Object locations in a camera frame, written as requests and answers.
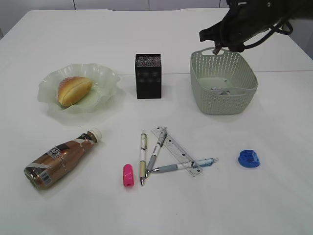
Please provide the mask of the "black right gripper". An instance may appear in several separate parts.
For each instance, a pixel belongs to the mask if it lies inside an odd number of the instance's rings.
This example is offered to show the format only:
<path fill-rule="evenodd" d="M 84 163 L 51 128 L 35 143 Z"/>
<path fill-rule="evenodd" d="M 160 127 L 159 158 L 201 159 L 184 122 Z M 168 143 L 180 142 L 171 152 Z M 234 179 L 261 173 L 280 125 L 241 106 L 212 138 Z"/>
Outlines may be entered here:
<path fill-rule="evenodd" d="M 200 42 L 213 41 L 232 52 L 243 52 L 244 42 L 266 31 L 267 25 L 256 8 L 230 9 L 221 22 L 199 32 Z"/>

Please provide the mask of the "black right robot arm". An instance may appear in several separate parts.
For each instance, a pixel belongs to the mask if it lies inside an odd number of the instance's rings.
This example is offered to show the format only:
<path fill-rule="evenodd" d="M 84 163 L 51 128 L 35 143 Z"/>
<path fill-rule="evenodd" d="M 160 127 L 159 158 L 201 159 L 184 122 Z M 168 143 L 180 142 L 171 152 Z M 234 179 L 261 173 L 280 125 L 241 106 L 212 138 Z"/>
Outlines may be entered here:
<path fill-rule="evenodd" d="M 257 47 L 274 33 L 290 35 L 289 20 L 312 20 L 311 0 L 228 0 L 229 11 L 215 25 L 199 32 L 201 42 L 213 41 L 213 54 L 226 47 L 232 52 Z"/>

